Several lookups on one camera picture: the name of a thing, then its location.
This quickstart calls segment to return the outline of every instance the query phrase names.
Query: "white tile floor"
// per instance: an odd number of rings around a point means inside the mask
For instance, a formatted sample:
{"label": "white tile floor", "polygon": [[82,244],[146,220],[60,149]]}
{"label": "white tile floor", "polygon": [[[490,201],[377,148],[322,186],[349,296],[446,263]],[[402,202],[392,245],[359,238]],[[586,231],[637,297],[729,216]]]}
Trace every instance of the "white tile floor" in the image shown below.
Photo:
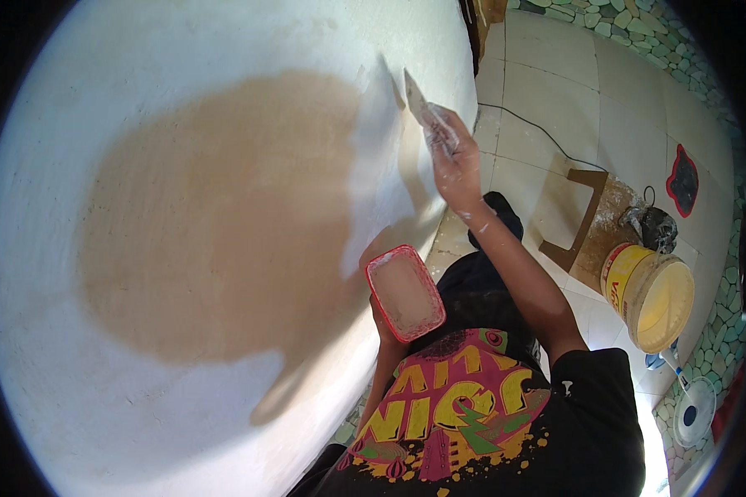
{"label": "white tile floor", "polygon": [[[625,47],[517,10],[489,31],[476,84],[480,104],[505,106],[541,125],[568,154],[601,165],[639,193],[647,185],[655,189],[656,205],[678,224],[675,253],[694,273],[694,312],[679,342],[684,362],[706,323],[729,242],[732,152],[715,118],[686,88]],[[654,405],[673,380],[671,370],[647,372],[644,353],[605,298],[538,252],[542,239],[571,244],[591,190],[565,175],[569,167],[590,168],[566,161],[547,135],[497,108],[480,106],[475,138],[481,191],[506,195],[525,226],[523,244],[567,296],[589,347],[624,348],[639,404]],[[665,187],[678,143],[699,172],[697,202],[687,218],[677,213]],[[428,257],[429,270],[438,280],[473,250],[465,225],[449,212]]]}

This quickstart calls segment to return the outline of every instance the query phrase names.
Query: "white wall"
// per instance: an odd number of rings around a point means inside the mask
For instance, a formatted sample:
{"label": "white wall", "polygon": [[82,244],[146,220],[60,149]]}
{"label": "white wall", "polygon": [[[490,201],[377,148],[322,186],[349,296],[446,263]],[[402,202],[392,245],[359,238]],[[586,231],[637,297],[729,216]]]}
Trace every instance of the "white wall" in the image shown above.
{"label": "white wall", "polygon": [[56,491],[298,480],[375,358],[360,258],[444,207],[404,67],[472,126],[456,0],[67,15],[0,140],[0,383]]}

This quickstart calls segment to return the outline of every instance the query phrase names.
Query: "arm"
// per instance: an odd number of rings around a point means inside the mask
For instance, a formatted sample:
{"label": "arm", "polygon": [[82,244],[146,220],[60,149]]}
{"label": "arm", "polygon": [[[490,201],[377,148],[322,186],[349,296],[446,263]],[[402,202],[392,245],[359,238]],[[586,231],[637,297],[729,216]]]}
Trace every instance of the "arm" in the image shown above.
{"label": "arm", "polygon": [[434,108],[459,136],[448,155],[439,138],[426,139],[434,158],[434,181],[450,208],[464,220],[506,284],[514,303],[547,351],[550,366],[571,350],[588,350],[572,309],[547,272],[484,203],[480,194],[478,145],[451,111]]}
{"label": "arm", "polygon": [[403,358],[407,356],[409,350],[409,344],[399,342],[395,338],[395,335],[388,329],[381,316],[381,311],[378,310],[378,305],[372,299],[371,308],[373,309],[373,320],[378,328],[378,338],[381,342],[378,344],[378,358],[376,359],[375,371],[373,373],[373,385],[371,386],[370,395],[368,395],[368,401],[365,403],[362,417],[359,419],[355,435],[358,435],[358,431],[368,423],[373,412],[378,409],[378,404],[384,399],[384,394],[386,393],[384,389],[392,376],[392,372],[395,371]]}

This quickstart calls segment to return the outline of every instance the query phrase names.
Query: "red plastic tray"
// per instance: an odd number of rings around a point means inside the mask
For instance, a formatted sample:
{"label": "red plastic tray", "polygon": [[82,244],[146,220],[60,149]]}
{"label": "red plastic tray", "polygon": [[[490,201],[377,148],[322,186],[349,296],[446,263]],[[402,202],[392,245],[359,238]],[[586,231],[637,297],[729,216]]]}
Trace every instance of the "red plastic tray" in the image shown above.
{"label": "red plastic tray", "polygon": [[[407,331],[403,333],[399,333],[396,330],[395,326],[392,325],[392,321],[390,320],[390,314],[382,306],[381,301],[379,300],[378,295],[376,294],[376,288],[373,285],[373,282],[371,281],[372,270],[374,270],[381,264],[388,263],[393,258],[400,258],[400,257],[408,258],[409,262],[414,267],[415,273],[417,273],[418,277],[420,278],[420,283],[422,284],[423,288],[426,289],[426,292],[429,294],[429,299],[431,300],[431,304],[433,308],[433,312],[431,313],[431,316],[427,316],[426,319],[422,320],[419,324],[417,324],[416,326],[413,326],[412,328],[409,328]],[[370,261],[368,265],[365,266],[365,277],[368,279],[368,286],[370,286],[371,293],[373,295],[373,302],[378,306],[378,309],[381,310],[381,314],[382,314],[382,317],[384,318],[384,322],[387,323],[387,326],[392,332],[392,334],[395,335],[395,338],[397,338],[398,341],[400,341],[401,343],[409,343],[413,340],[416,340],[420,336],[423,336],[426,333],[432,330],[435,330],[436,328],[441,326],[442,323],[445,322],[445,319],[447,318],[447,314],[445,311],[445,305],[442,303],[442,299],[439,296],[439,290],[437,290],[437,285],[434,284],[434,280],[431,279],[431,275],[428,273],[428,268],[422,262],[422,259],[420,259],[420,254],[414,249],[413,246],[400,245],[392,249],[391,251],[382,253],[377,258]]]}

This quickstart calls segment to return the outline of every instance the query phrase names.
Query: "man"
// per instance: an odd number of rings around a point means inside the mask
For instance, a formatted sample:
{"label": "man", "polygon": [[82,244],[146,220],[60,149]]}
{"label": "man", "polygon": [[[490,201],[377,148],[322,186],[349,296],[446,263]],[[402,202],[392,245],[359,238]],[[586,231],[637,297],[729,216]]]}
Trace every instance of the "man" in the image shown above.
{"label": "man", "polygon": [[381,343],[356,440],[330,445],[291,495],[638,495],[644,448],[627,354],[588,350],[520,243],[511,206],[481,197],[464,124],[435,110],[460,144],[449,153],[427,132],[434,180],[478,252],[439,281],[448,319],[437,330],[400,343],[374,311]]}

